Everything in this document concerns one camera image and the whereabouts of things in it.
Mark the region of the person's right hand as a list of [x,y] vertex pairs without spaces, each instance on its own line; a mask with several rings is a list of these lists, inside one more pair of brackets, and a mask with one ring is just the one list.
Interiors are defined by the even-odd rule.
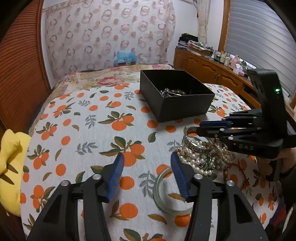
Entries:
[[281,150],[274,159],[257,157],[257,165],[261,176],[265,180],[272,180],[278,165],[280,173],[285,173],[295,166],[295,147]]

